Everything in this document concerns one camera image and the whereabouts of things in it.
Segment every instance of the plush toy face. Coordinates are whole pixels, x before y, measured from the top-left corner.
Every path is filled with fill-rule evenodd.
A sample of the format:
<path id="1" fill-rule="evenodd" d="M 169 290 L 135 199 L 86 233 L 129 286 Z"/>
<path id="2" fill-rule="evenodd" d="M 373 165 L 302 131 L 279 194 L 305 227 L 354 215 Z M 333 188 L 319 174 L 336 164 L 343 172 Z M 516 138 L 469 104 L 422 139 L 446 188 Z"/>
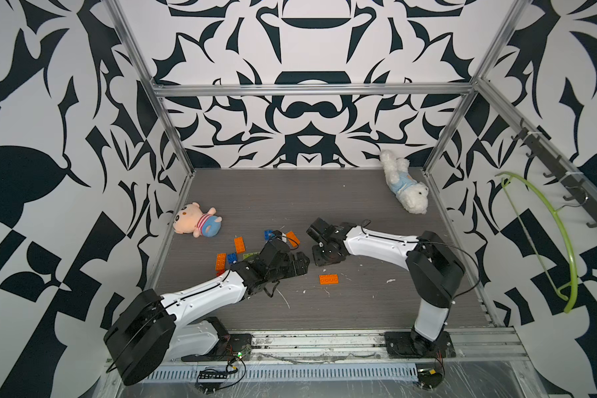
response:
<path id="1" fill-rule="evenodd" d="M 197 203 L 183 206 L 175 216 L 175 223 L 172 225 L 178 234 L 191 234 L 197 228 L 197 222 L 204 212 L 199 209 Z"/>
<path id="2" fill-rule="evenodd" d="M 405 210 L 413 214 L 425 214 L 429 200 L 429 188 L 423 183 L 416 183 L 398 193 L 398 200 Z"/>

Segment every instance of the white plush dog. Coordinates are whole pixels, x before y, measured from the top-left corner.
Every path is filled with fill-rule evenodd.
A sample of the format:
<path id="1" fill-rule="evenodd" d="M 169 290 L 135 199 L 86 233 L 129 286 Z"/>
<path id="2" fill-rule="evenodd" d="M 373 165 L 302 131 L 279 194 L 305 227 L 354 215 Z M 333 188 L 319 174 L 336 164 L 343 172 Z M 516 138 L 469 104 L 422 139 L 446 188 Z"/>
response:
<path id="1" fill-rule="evenodd" d="M 380 161 L 387 185 L 396 194 L 396 198 L 402 203 L 402 207 L 410 213 L 425 214 L 429 204 L 427 201 L 429 188 L 409 175 L 409 161 L 407 159 L 396 159 L 396 155 L 390 150 L 384 150 L 380 153 Z"/>

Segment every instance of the metal rail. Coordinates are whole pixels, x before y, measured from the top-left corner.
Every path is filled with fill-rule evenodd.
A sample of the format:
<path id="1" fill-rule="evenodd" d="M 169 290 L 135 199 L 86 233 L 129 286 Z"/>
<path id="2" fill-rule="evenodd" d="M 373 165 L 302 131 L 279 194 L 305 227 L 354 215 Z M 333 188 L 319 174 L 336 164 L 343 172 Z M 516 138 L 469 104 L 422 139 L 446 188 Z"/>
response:
<path id="1" fill-rule="evenodd" d="M 510 37 L 515 31 L 517 23 L 522 18 L 524 11 L 529 4 L 531 4 L 531 0 L 515 0 L 515 2 L 511 4 L 509 12 L 507 12 L 504 21 L 501 23 L 500 29 L 498 29 L 493 41 L 491 42 L 491 45 L 486 51 L 485 58 L 482 60 L 478 66 L 478 69 L 471 78 L 471 85 L 475 85 L 478 79 L 485 77 L 491 68 L 494 67 L 495 62 L 500 57 L 501 51 L 504 49 L 506 44 L 509 43 Z M 431 172 L 431 169 L 433 169 L 436 162 L 444 153 L 446 146 L 449 144 L 449 141 L 452 139 L 453 134 L 455 134 L 455 131 L 458 128 L 458 124 L 467 114 L 467 111 L 471 107 L 471 104 L 475 98 L 476 95 L 473 94 L 473 92 L 462 97 L 460 104 L 456 107 L 456 110 L 453 112 L 453 115 L 451 116 L 451 119 L 447 123 L 444 130 L 442 130 L 440 139 L 431 151 L 429 158 L 423 166 L 424 171 Z"/>
<path id="2" fill-rule="evenodd" d="M 139 50 L 139 45 L 137 45 L 135 42 L 135 36 L 133 36 L 130 30 L 130 25 L 128 24 L 124 12 L 121 10 L 118 0 L 103 0 L 103 4 L 106 6 L 106 9 L 111 16 L 112 24 L 117 32 L 119 40 L 128 52 L 130 63 L 133 65 L 133 67 L 135 67 L 135 71 L 139 76 L 139 81 L 141 82 L 141 85 L 148 96 L 150 104 L 153 106 L 153 109 L 155 110 L 155 113 L 157 113 L 159 120 L 161 120 L 164 125 L 164 131 L 170 140 L 177 158 L 186 171 L 186 174 L 188 176 L 192 176 L 194 167 L 192 166 L 192 163 L 190 163 L 190 159 L 188 158 L 186 150 L 183 148 L 183 143 L 181 143 L 179 133 L 170 121 L 167 109 L 162 103 L 162 100 L 155 95 L 150 72 L 144 64 L 144 59 L 141 55 L 141 51 Z"/>
<path id="3" fill-rule="evenodd" d="M 153 85 L 158 97 L 465 94 L 470 83 Z"/>

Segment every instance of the striped plush shirt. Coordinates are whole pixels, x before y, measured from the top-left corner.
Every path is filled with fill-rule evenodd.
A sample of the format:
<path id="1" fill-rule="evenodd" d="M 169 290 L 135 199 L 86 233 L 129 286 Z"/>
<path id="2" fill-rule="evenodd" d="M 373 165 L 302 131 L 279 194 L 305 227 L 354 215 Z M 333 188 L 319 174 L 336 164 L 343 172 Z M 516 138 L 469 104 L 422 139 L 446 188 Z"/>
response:
<path id="1" fill-rule="evenodd" d="M 212 215 L 206 213 L 206 214 L 202 215 L 201 218 L 199 219 L 199 221 L 197 222 L 197 228 L 199 228 L 201 230 L 201 235 L 204 234 L 204 224 L 210 217 L 212 217 Z"/>

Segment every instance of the stuffed animal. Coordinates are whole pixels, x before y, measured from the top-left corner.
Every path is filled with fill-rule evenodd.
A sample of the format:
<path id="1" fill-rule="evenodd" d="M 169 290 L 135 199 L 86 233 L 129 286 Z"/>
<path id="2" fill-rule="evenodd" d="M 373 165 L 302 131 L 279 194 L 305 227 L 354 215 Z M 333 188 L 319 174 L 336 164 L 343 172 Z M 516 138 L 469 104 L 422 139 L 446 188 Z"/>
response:
<path id="1" fill-rule="evenodd" d="M 396 195 L 406 211 L 414 214 L 427 212 L 429 188 L 409 175 L 409 161 L 396 159 L 390 150 L 380 153 L 380 161 L 389 189 Z"/>
<path id="2" fill-rule="evenodd" d="M 207 213 L 199 209 L 199 203 L 193 202 L 181 208 L 175 216 L 172 227 L 177 234 L 190 234 L 192 236 L 215 236 L 221 228 L 221 217 L 215 216 L 215 208 L 210 208 Z"/>

